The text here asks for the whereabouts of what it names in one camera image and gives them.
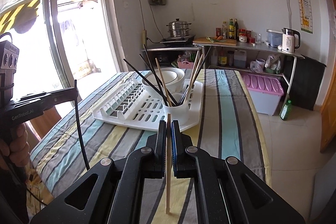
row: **giraffe height chart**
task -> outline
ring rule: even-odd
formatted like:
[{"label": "giraffe height chart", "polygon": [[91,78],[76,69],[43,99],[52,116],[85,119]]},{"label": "giraffe height chart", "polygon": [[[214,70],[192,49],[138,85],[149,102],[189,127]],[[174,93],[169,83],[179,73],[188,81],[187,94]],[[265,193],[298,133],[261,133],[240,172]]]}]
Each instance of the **giraffe height chart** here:
[{"label": "giraffe height chart", "polygon": [[300,9],[301,31],[313,33],[313,18],[310,0],[298,0]]}]

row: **storage box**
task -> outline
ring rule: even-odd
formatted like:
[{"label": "storage box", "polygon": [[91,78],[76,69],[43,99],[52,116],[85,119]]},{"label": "storage box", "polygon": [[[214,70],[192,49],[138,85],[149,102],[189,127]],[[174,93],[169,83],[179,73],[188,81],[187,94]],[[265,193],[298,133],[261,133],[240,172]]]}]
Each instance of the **storage box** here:
[{"label": "storage box", "polygon": [[282,45],[282,35],[283,32],[280,31],[273,31],[267,29],[267,40],[269,41],[269,45],[271,47],[278,47],[279,45]]},{"label": "storage box", "polygon": [[246,68],[247,53],[243,50],[235,50],[233,65],[238,68]]},{"label": "storage box", "polygon": [[242,78],[258,113],[274,115],[284,91],[276,78],[243,73]]},{"label": "storage box", "polygon": [[179,69],[193,69],[194,67],[194,63],[188,61],[177,62],[177,65]]}]

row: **black chopstick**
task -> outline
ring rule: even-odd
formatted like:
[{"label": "black chopstick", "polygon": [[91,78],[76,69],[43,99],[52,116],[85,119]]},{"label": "black chopstick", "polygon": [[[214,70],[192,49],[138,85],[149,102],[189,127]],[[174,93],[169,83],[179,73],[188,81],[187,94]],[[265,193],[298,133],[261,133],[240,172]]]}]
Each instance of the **black chopstick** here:
[{"label": "black chopstick", "polygon": [[[208,54],[209,54],[209,52],[210,52],[210,50],[211,50],[211,47],[212,47],[212,46],[210,46],[210,48],[209,48],[207,54],[205,55],[205,57],[204,57],[204,59],[203,59],[201,65],[200,65],[200,67],[199,67],[199,69],[198,69],[198,71],[197,71],[197,73],[196,73],[195,81],[196,81],[196,79],[197,79],[199,73],[201,72],[201,69],[202,69],[202,67],[203,67],[203,65],[204,65],[204,63],[205,63],[205,60],[206,60],[206,58],[208,57]],[[179,102],[178,102],[177,105],[180,106],[180,105],[183,103],[184,98],[187,96],[187,91],[188,91],[188,87],[186,88],[185,92],[184,92],[183,95],[182,95],[182,98],[179,100]]]},{"label": "black chopstick", "polygon": [[134,68],[125,58],[124,61],[148,84],[150,85],[160,96],[165,97],[165,99],[167,100],[167,97],[165,95],[162,95],[160,93],[160,91],[151,83],[147,80],[146,77],[144,77],[136,68]]},{"label": "black chopstick", "polygon": [[[146,60],[143,58],[143,56],[142,56],[141,54],[139,54],[139,55],[140,55],[141,59],[143,60],[143,62],[146,64],[146,66],[147,66],[148,68],[150,68],[149,65],[147,64]],[[157,78],[157,79],[159,80],[160,85],[163,86],[161,80],[160,80],[159,78]],[[173,100],[174,105],[175,105],[175,106],[178,106],[178,102],[177,102],[176,99],[172,96],[172,94],[169,92],[168,89],[167,89],[167,92],[168,92],[169,97]]]},{"label": "black chopstick", "polygon": [[166,106],[169,106],[167,100],[166,100],[165,97],[163,96],[164,94],[163,94],[163,91],[162,91],[162,88],[161,88],[162,83],[161,83],[161,81],[159,82],[160,79],[159,79],[158,76],[156,75],[156,72],[155,72],[155,70],[154,70],[154,68],[153,68],[152,62],[151,62],[151,60],[149,59],[146,45],[143,44],[143,47],[144,47],[144,49],[145,49],[145,52],[146,52],[146,55],[147,55],[147,58],[148,58],[148,62],[149,62],[149,65],[150,65],[149,68],[150,68],[150,70],[152,71],[152,73],[153,73],[153,75],[154,75],[154,77],[155,77],[157,86],[159,87],[159,90],[160,90],[160,92],[161,92],[161,94],[162,94],[161,96],[162,96],[163,102],[165,103]]}]

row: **white kettle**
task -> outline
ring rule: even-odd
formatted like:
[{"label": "white kettle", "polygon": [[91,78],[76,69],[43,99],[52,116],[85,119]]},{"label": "white kettle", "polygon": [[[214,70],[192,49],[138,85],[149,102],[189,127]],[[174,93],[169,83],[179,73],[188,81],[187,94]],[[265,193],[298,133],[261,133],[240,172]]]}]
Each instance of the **white kettle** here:
[{"label": "white kettle", "polygon": [[[300,33],[298,31],[288,29],[288,28],[283,28],[283,35],[282,35],[282,51],[283,52],[288,52],[288,53],[294,53],[295,49],[300,47]],[[295,46],[295,36],[298,36],[298,45]]]}]

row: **cutting board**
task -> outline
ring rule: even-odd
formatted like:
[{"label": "cutting board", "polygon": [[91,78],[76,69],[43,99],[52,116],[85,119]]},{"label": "cutting board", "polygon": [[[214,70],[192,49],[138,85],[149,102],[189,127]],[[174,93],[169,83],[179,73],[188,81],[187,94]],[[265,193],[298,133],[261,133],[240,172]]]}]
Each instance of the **cutting board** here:
[{"label": "cutting board", "polygon": [[193,42],[194,43],[209,44],[209,45],[217,44],[217,45],[230,45],[230,46],[235,46],[237,44],[237,41],[234,40],[234,39],[227,39],[225,42],[214,42],[213,43],[210,40],[208,40],[206,37],[196,38]]}]

